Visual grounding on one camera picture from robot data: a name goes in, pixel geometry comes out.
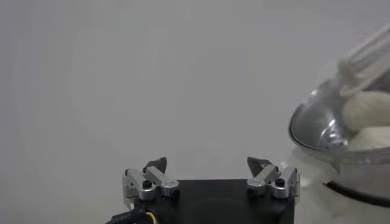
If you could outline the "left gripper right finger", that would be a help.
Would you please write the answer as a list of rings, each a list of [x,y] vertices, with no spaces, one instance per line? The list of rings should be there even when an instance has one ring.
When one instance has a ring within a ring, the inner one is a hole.
[[[251,156],[247,165],[253,175],[246,181],[249,194],[259,197],[269,193],[277,199],[300,197],[300,173],[295,167],[280,169],[269,160]]]

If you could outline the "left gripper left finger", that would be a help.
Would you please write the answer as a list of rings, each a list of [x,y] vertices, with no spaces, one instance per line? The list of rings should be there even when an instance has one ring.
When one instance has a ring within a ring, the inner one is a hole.
[[[126,169],[122,175],[122,194],[124,205],[129,210],[135,208],[135,202],[153,201],[157,194],[173,199],[180,192],[179,181],[166,174],[167,157],[161,157],[147,162],[142,168]]]

